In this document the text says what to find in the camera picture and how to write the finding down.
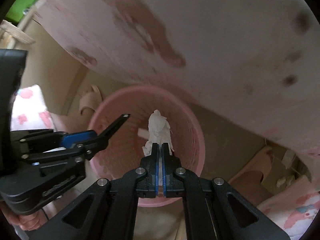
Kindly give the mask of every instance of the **silver bolt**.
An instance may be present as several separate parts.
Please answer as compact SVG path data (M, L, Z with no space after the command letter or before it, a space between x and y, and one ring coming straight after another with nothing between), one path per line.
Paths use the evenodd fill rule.
M98 179L98 181L97 181L97 184L98 184L99 186L104 186L104 185L106 185L107 183L108 183L108 181L107 181L107 179L105 179L105 178Z
M214 178L213 182L217 185L222 185L224 183L224 180L223 178L217 177L217 178Z
M178 173L178 174L185 174L186 173L186 169L184 169L184 168L177 168L176 169L176 173Z
M82 158L81 157L77 157L75 158L76 163L82 162Z
M137 174L143 174L146 170L142 167L136 168L136 173Z

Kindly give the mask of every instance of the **person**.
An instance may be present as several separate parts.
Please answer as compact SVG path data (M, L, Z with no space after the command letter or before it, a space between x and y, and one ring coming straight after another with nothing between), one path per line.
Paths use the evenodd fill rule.
M43 105L41 104L42 99L41 89L37 85L19 90L12 109L11 130L13 130L13 128L15 130L54 128L57 131L67 133L84 131L87 130L94 111L102 102L100 91L94 85L82 96L79 102L78 113L71 113L69 115L46 114L47 111L43 109ZM35 104L35 100L38 102L38 105L42 105L38 107L38 109L41 109L38 113L36 111L37 107L35 107L35 105L37 105ZM32 109L32 113L27 111L27 109L29 109L28 105L30 109ZM18 226L23 231L31 231L44 225L78 195L78 192L70 190L60 199L54 201L54 203L49 203L43 209L31 215L15 214L4 201L0 202L0 209L7 221L14 225L15 228Z

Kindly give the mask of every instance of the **sandal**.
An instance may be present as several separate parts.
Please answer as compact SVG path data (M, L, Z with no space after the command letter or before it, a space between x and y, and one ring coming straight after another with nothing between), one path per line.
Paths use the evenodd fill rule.
M247 171L261 171L263 179L268 176L271 171L271 165L273 162L272 148L270 146L263 147L232 179L229 180L229 184L239 178Z
M102 103L102 96L95 85L91 85L93 91L86 92L79 102L79 113L82 114L82 111L85 108L90 108L93 111L96 111L98 106Z

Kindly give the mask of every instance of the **pink trash can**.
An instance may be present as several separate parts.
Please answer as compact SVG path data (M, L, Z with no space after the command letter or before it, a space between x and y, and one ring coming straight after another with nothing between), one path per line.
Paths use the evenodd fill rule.
M138 128L148 129L148 120L158 109L171 127L171 140L175 156L184 168L200 175L205 159L204 136L191 109L170 92L150 85L129 86L118 90L99 106L94 113L89 129L101 133L121 114L130 118L109 140L107 149L90 161L93 171L100 178L121 178L126 172L139 167L144 157L142 147L145 139L138 137ZM156 197L139 199L139 206L159 207L178 198Z

